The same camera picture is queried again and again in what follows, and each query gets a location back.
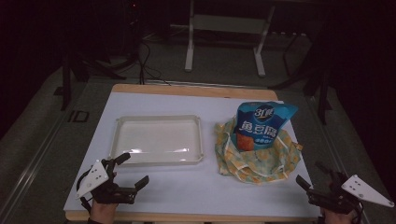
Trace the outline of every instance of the white table surface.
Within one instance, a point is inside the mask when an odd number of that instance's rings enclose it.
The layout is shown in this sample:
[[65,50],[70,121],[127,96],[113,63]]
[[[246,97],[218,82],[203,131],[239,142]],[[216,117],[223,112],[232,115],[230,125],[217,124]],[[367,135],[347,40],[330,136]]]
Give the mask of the white table surface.
[[[232,118],[237,107],[246,101],[254,100],[111,92],[64,205],[66,216],[85,210],[76,200],[77,180],[96,160],[108,157],[117,127],[116,119],[123,116],[193,114],[201,118],[204,159],[194,165],[117,167],[115,183],[120,187],[133,187],[140,178],[149,176],[149,183],[138,192],[135,203],[120,204],[118,212],[242,216],[247,220],[249,217],[315,219],[319,215],[318,208],[308,203],[305,191],[295,182],[297,175],[311,182],[304,160],[299,162],[288,179],[261,186],[219,174],[213,127],[217,122]],[[290,122],[284,129],[297,141]]]

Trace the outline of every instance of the cloth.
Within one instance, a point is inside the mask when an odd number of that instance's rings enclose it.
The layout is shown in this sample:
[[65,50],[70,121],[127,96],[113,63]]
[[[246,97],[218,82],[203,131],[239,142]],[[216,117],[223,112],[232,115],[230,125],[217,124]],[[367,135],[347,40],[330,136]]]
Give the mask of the cloth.
[[288,178],[301,159],[303,146],[292,142],[288,132],[281,130],[271,147],[240,152],[233,133],[235,123],[236,118],[233,118],[215,126],[219,173],[257,185]]

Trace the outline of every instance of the metal stand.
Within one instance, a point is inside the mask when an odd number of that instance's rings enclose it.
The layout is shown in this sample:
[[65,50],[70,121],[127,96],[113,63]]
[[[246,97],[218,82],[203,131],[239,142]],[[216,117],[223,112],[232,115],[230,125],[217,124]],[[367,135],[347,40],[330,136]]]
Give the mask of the metal stand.
[[262,38],[260,43],[253,49],[253,53],[258,75],[264,77],[265,71],[262,63],[262,47],[265,37],[267,37],[274,12],[275,7],[272,6],[266,20],[200,15],[194,14],[194,0],[190,0],[189,45],[187,47],[185,71],[192,71],[192,60],[194,55],[193,32],[194,29],[199,29],[261,35]]
[[[328,37],[334,27],[332,20],[332,13],[330,12],[318,32],[318,36],[313,42],[312,47],[307,52],[303,63],[294,72],[294,74],[290,75],[288,80],[268,87],[268,89],[271,90],[281,90],[297,81],[308,78],[308,81],[304,86],[304,94],[313,96],[320,87],[318,116],[323,124],[326,124],[326,109],[330,108],[330,105],[327,102],[327,90],[329,87],[329,78],[332,72],[332,64],[336,57],[336,46],[334,45],[333,40]],[[293,38],[287,49],[289,49],[296,37],[297,36]],[[286,64],[285,55],[283,55],[283,60]]]

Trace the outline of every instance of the chair leg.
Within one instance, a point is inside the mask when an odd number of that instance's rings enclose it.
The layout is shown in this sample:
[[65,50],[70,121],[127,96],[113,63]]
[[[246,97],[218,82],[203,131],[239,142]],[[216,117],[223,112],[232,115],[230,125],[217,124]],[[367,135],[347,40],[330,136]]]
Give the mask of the chair leg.
[[329,105],[327,102],[327,90],[329,87],[329,76],[330,71],[326,70],[321,76],[321,85],[320,85],[320,96],[319,96],[319,105],[318,105],[318,116],[323,124],[326,124],[326,109]]
[[260,40],[259,45],[253,49],[254,59],[256,61],[257,73],[259,77],[265,77],[264,65],[262,63],[262,47],[264,45],[265,37],[267,37],[268,35],[268,29],[270,27],[272,18],[274,16],[274,12],[275,12],[275,6],[272,6],[268,13],[267,20],[265,21],[264,26],[262,27],[262,39]]
[[288,76],[291,76],[291,73],[289,71],[289,67],[288,67],[288,62],[286,60],[286,53],[289,51],[291,45],[294,43],[294,41],[296,41],[297,37],[299,36],[299,34],[296,34],[293,39],[290,41],[290,43],[288,44],[288,46],[286,47],[286,49],[283,51],[283,55],[282,55],[282,59],[283,59],[283,64],[285,64],[285,68],[286,68],[286,72],[288,73]]
[[85,55],[84,53],[77,52],[77,56],[82,61],[88,63],[90,66],[92,66],[93,68],[102,72],[103,74],[105,74],[108,77],[111,77],[113,79],[123,79],[123,80],[126,79],[126,77],[122,77],[122,76],[119,76],[119,75],[113,73],[113,71],[111,71],[111,69],[104,67],[103,65],[99,64],[96,60],[90,58],[89,56]]
[[192,60],[194,57],[194,1],[190,0],[190,24],[189,24],[189,45],[187,46],[186,64],[184,70],[192,71]]
[[267,88],[270,89],[270,90],[282,90],[284,88],[287,88],[289,85],[294,84],[294,83],[296,83],[296,82],[298,82],[298,81],[300,81],[300,80],[302,80],[302,79],[304,79],[306,77],[315,76],[317,72],[319,72],[318,68],[315,68],[315,67],[314,68],[310,68],[310,69],[308,69],[308,70],[306,70],[304,72],[295,73],[293,76],[291,76],[287,80],[285,80],[285,81],[283,81],[281,83],[275,84],[274,86],[269,86]]

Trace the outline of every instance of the blue snack bag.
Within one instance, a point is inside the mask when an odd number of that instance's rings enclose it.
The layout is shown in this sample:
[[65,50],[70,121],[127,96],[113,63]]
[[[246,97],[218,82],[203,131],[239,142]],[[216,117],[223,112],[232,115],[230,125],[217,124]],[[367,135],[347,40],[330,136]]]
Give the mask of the blue snack bag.
[[245,102],[237,110],[233,141],[240,151],[271,147],[279,130],[295,114],[295,105]]

